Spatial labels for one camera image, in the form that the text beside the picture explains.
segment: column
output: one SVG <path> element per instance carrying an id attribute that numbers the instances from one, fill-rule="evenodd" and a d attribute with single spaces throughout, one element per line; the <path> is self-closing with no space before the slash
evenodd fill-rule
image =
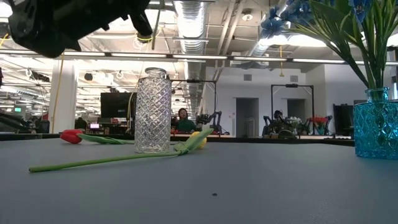
<path id="1" fill-rule="evenodd" d="M 79 71 L 74 61 L 64 60 L 62 71 L 61 66 L 61 60 L 54 60 L 49 108 L 50 133 L 54 134 L 75 127 Z"/>

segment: clear glass vase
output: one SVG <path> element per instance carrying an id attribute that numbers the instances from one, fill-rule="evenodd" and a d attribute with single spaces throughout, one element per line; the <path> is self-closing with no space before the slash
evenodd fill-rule
<path id="1" fill-rule="evenodd" d="M 368 89 L 368 102 L 354 107 L 357 156 L 398 159 L 398 103 L 388 100 L 388 90 Z"/>
<path id="2" fill-rule="evenodd" d="M 149 76 L 138 81 L 136 152 L 166 152 L 170 147 L 172 83 L 161 68 L 147 68 L 145 72 Z"/>

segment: table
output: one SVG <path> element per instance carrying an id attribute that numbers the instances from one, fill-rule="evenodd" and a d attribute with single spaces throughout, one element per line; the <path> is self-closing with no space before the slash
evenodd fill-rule
<path id="1" fill-rule="evenodd" d="M 2 224 L 397 223 L 398 161 L 358 158 L 353 147 L 210 142 L 181 157 L 30 174 L 134 146 L 0 143 Z"/>

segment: ceiling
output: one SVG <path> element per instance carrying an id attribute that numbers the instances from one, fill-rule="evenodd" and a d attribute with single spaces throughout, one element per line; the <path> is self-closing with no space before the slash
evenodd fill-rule
<path id="1" fill-rule="evenodd" d="M 227 54 L 233 52 L 241 52 L 245 54 L 251 50 L 256 44 L 258 25 L 261 22 L 264 14 L 269 11 L 269 6 L 274 6 L 278 2 L 275 0 L 247 0 L 243 2 L 244 9 L 250 9 L 253 18 L 250 21 L 242 19 L 242 14 L 233 14 L 232 20 L 238 17 L 236 29 L 233 32 L 233 39 L 227 48 Z M 226 10 L 230 5 L 229 0 L 216 0 L 209 3 L 207 7 L 207 22 L 206 22 L 206 50 L 207 55 L 214 55 L 217 53 L 217 48 L 220 41 L 220 36 L 223 30 L 223 21 L 227 15 Z M 0 3 L 0 21 L 7 21 L 7 16 L 11 12 L 7 11 L 4 3 Z M 146 10 L 146 14 L 152 27 L 155 27 L 157 11 Z M 91 35 L 79 41 L 83 51 L 93 52 L 148 52 L 148 53 L 163 53 L 163 54 L 181 54 L 180 42 L 175 40 L 178 37 L 177 18 L 172 11 L 162 11 L 159 19 L 158 31 L 155 39 L 154 50 L 150 44 L 141 44 L 137 40 L 137 32 L 133 28 L 131 21 L 118 19 L 110 24 L 110 30 L 97 30 Z M 23 49 L 21 46 L 15 44 L 12 40 L 4 41 L 1 46 L 2 49 Z M 292 45 L 283 45 L 281 47 L 274 46 L 267 49 L 266 54 L 270 57 L 295 57 L 295 58 L 336 58 L 331 50 L 326 47 L 300 47 Z M 94 88 L 96 85 L 119 85 L 123 86 L 137 86 L 139 78 L 145 77 L 144 72 L 147 67 L 160 67 L 167 71 L 171 79 L 185 79 L 184 63 L 183 62 L 140 62 L 140 61 L 118 61 L 118 60 L 75 60 L 77 67 L 80 69 L 79 85 L 91 86 L 92 88 L 78 89 L 78 104 L 77 111 L 88 111 L 92 115 L 98 114 L 100 107 L 100 93 L 109 91 L 107 88 Z M 207 66 L 213 66 L 214 62 L 207 62 Z M 51 79 L 53 60 L 48 58 L 29 58 L 29 57 L 2 57 L 0 58 L 0 66 L 3 69 L 4 83 L 8 84 L 48 84 L 39 80 L 34 80 L 30 77 L 30 71 L 33 70 Z M 303 72 L 311 69 L 313 65 L 307 63 L 285 63 L 284 68 L 298 68 Z M 270 62 L 269 69 L 279 68 L 280 63 Z M 113 80 L 110 83 L 93 80 L 91 82 L 84 79 L 85 73 L 100 73 L 113 75 Z M 173 110 L 176 112 L 181 107 L 189 108 L 188 91 L 186 91 L 185 82 L 173 82 L 173 87 L 176 88 L 176 94 L 173 96 Z M 18 97 L 24 98 L 22 101 L 33 105 L 32 111 L 37 111 L 35 108 L 46 108 L 49 101 L 44 100 L 44 107 L 37 105 L 30 96 L 18 95 L 10 88 L 3 88 L 0 92 L 0 107 L 1 105 L 12 105 L 18 102 Z M 49 99 L 50 87 L 23 87 L 19 89 L 39 93 L 39 98 Z M 10 99 L 4 99 L 6 96 L 11 96 Z"/>

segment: monitor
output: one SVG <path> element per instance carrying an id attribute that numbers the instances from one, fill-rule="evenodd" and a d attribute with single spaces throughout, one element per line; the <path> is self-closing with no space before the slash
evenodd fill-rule
<path id="1" fill-rule="evenodd" d="M 127 108 L 131 93 L 101 93 L 102 118 L 127 118 Z M 136 116 L 137 93 L 131 98 L 131 117 Z"/>
<path id="2" fill-rule="evenodd" d="M 98 129 L 100 128 L 100 124 L 90 124 L 90 129 Z"/>

